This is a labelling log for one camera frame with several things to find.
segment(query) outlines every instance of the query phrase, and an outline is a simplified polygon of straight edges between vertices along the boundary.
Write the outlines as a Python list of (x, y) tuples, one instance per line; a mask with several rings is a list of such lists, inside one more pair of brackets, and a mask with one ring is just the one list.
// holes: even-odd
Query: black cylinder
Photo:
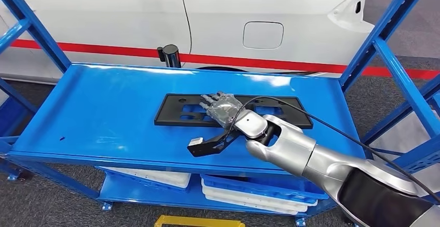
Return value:
[(167, 67), (181, 68), (180, 59), (178, 56), (178, 48), (174, 44), (166, 45), (163, 48), (163, 55), (165, 57), (165, 63)]
[(165, 62), (165, 55), (163, 54), (163, 48), (157, 47), (157, 54), (159, 55), (159, 60)]

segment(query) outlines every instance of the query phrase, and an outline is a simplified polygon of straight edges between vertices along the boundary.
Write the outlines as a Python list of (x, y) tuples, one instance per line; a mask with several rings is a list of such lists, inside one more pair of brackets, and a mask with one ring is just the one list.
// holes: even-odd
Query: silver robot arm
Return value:
[[(318, 145), (300, 128), (273, 115), (240, 111), (242, 105), (232, 94), (217, 94), (214, 100), (207, 100), (211, 106), (201, 103), (213, 119), (221, 116), (223, 127), (241, 131), (253, 156), (316, 184), (355, 223), (370, 227), (439, 226), (440, 208), (417, 197), (416, 184), (396, 170)], [(278, 139), (269, 146), (273, 136)]]

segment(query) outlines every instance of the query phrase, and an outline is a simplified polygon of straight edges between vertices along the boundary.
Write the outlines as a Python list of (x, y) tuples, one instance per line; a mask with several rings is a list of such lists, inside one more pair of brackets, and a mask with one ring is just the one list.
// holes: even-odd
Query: stacked trays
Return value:
[(207, 199), (289, 215), (306, 212), (328, 195), (309, 181), (295, 178), (241, 178), (200, 175)]
[(99, 166), (106, 173), (133, 179), (143, 185), (158, 189), (186, 192), (190, 173), (172, 171), (152, 171), (141, 169), (115, 168)]

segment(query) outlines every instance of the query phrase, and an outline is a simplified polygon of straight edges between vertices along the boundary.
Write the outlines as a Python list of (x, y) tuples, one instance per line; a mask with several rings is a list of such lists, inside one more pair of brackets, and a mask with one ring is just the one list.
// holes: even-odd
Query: black plastic panel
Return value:
[[(256, 96), (235, 95), (235, 97), (241, 103), (246, 103)], [(276, 98), (304, 110), (296, 97)], [(158, 126), (220, 127), (217, 122), (207, 116), (206, 111), (199, 106), (200, 102), (205, 102), (200, 95), (167, 94), (157, 112), (154, 124)], [(302, 129), (313, 127), (312, 121), (306, 114), (271, 99), (257, 99), (246, 108), (260, 115), (275, 115)]]

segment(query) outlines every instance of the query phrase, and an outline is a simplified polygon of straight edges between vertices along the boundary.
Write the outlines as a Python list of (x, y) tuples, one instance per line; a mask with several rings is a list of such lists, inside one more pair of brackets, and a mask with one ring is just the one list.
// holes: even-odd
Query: black arm segment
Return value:
[(371, 227), (409, 227), (433, 204), (399, 192), (353, 169), (338, 194), (353, 215)]

